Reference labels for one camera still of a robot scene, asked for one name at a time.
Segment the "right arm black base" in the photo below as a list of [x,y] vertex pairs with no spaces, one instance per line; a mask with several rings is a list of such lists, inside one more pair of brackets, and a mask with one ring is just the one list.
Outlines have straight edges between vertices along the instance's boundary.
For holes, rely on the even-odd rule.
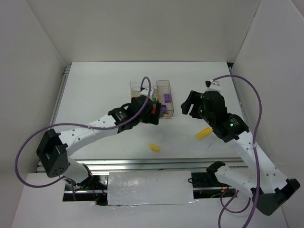
[[192,185],[194,191],[230,188],[228,185],[218,182],[214,176],[209,175],[207,172],[192,172],[191,177],[188,178],[188,183]]

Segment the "purple arch lego brick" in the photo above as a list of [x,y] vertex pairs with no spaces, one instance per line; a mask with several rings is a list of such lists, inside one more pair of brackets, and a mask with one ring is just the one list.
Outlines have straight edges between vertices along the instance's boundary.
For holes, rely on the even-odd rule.
[[167,112],[167,105],[161,105],[161,113],[165,114]]

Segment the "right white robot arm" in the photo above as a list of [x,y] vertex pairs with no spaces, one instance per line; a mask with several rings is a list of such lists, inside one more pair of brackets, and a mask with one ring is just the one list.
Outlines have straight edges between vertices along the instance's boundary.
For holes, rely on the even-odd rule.
[[240,156],[253,175],[242,174],[217,161],[207,168],[207,174],[218,182],[244,193],[256,203],[256,208],[270,216],[300,188],[297,179],[283,174],[269,159],[243,119],[228,112],[224,97],[218,91],[190,91],[182,103],[183,114],[203,119],[214,134]]

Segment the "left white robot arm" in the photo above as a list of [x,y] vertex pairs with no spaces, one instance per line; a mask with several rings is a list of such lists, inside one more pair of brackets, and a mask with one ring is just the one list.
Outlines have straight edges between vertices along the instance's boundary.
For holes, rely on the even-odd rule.
[[76,162],[71,155],[81,148],[102,138],[130,130],[139,123],[159,123],[161,103],[144,95],[134,97],[130,103],[109,111],[106,115],[90,123],[69,131],[57,133],[47,130],[37,149],[46,174],[50,178],[63,176],[82,189],[92,186],[94,176],[89,168]]

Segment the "purple square lego brick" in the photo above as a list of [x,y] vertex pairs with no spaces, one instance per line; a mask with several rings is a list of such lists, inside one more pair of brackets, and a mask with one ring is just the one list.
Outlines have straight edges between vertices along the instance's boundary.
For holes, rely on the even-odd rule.
[[163,94],[163,98],[164,98],[165,103],[172,102],[171,94],[169,94],[169,93]]

